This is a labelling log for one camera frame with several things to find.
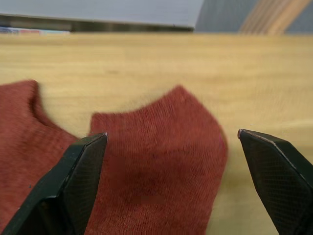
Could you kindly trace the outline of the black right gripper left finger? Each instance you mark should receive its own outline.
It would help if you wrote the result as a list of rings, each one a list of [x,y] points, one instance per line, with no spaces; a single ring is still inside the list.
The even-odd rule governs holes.
[[[71,144],[34,186],[4,235],[82,235],[96,199],[106,133]]]

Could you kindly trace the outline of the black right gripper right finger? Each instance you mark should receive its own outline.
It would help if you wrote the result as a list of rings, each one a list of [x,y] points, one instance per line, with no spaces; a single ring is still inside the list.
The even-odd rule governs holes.
[[[281,235],[313,233],[313,165],[288,141],[238,131],[247,165],[274,226]]]

